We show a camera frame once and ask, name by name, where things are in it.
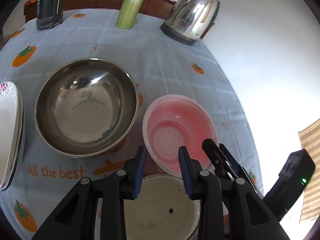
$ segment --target screw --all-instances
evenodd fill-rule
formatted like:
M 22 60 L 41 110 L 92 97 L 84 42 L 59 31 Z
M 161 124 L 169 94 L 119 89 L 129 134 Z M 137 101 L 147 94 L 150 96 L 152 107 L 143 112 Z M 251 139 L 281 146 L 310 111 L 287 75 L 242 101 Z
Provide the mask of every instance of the screw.
M 234 179 L 233 177 L 232 177 L 232 175 L 227 171 L 227 174 L 229 175 L 229 178 L 230 179 Z
M 242 178 L 238 178 L 238 179 L 236 179 L 236 183 L 243 185 L 245 183 L 245 180 Z
M 202 171 L 200 171 L 200 175 L 201 175 L 201 176 L 204 176 L 204 177 L 209 176 L 209 171 L 207 171 L 207 170 L 202 170 Z
M 125 170 L 119 170 L 117 171 L 117 175 L 118 176 L 124 176 L 126 174 L 126 171 Z
M 86 185 L 86 184 L 88 184 L 89 182 L 90 182 L 90 179 L 89 179 L 89 178 L 82 178 L 81 181 L 80 181 L 80 183 L 81 183 L 82 185 Z

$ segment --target electric kettle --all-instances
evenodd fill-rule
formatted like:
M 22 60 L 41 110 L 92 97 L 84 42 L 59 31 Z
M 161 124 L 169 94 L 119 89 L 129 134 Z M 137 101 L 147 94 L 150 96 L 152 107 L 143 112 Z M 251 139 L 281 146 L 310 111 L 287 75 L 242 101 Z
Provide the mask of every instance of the electric kettle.
M 219 5 L 218 0 L 178 0 L 160 29 L 183 44 L 194 45 L 214 23 Z

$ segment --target stack of plates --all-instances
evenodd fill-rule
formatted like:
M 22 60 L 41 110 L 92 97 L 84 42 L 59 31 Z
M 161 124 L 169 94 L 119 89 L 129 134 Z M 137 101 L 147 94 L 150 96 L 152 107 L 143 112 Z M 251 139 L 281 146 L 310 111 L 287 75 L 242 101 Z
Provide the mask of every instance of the stack of plates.
M 0 191 L 7 189 L 22 161 L 25 125 L 22 96 L 12 82 L 0 84 Z

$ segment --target table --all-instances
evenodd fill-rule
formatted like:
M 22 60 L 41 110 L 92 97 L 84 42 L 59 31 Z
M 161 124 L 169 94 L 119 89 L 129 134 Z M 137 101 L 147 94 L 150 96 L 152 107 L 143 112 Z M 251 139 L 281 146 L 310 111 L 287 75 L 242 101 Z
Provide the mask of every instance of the table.
M 188 96 L 207 110 L 216 125 L 219 141 L 248 172 L 255 174 L 262 191 L 259 159 L 244 111 L 204 43 L 199 41 L 192 47 L 180 44 L 159 29 L 162 19 L 143 14 L 138 14 L 132 29 L 118 29 L 118 13 L 110 9 L 65 11 L 61 25 L 44 31 L 36 29 L 34 19 L 0 51 L 0 82 L 12 81 L 17 85 L 26 117 L 23 160 L 10 188 L 0 192 L 0 206 L 23 240 L 32 238 L 81 177 L 101 179 L 135 155 L 138 146 L 143 145 L 142 119 L 147 107 L 166 94 Z M 36 47 L 31 57 L 21 66 L 12 67 L 16 55 L 28 46 L 27 51 Z M 58 154 L 41 140 L 35 129 L 34 107 L 50 74 L 83 57 L 107 59 L 127 69 L 143 100 L 138 119 L 120 150 L 73 159 Z M 20 207 L 27 214 L 18 212 Z

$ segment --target striped curtain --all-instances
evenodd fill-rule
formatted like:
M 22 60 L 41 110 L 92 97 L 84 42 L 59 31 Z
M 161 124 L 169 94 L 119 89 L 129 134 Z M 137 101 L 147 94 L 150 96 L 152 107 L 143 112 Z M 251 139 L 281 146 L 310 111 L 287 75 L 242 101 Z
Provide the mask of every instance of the striped curtain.
M 316 164 L 316 170 L 304 190 L 301 221 L 316 219 L 320 214 L 320 119 L 299 132 L 302 149 Z

